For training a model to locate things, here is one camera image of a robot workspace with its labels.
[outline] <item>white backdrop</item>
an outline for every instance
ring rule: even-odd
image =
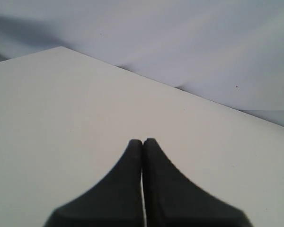
[[[284,0],[0,0],[0,54],[59,45],[284,125]]]

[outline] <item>white table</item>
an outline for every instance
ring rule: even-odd
[[[255,227],[284,227],[283,127],[63,47],[0,62],[0,227],[42,226],[147,137]]]

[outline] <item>white surface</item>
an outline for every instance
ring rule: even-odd
[[[0,0],[0,54],[60,45],[239,110],[284,111],[284,0]]]
[[[255,227],[284,227],[283,127],[66,48],[0,62],[0,227],[42,226],[147,137]]]

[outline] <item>black rubber tip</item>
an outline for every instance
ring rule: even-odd
[[[211,196],[181,174],[155,139],[147,139],[143,150],[148,227],[252,226],[242,211]]]
[[[114,168],[92,189],[56,209],[46,227],[142,227],[142,142],[131,140]]]

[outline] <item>white cloth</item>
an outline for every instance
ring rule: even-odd
[[[0,0],[0,54],[59,45],[239,110],[284,111],[284,0]]]

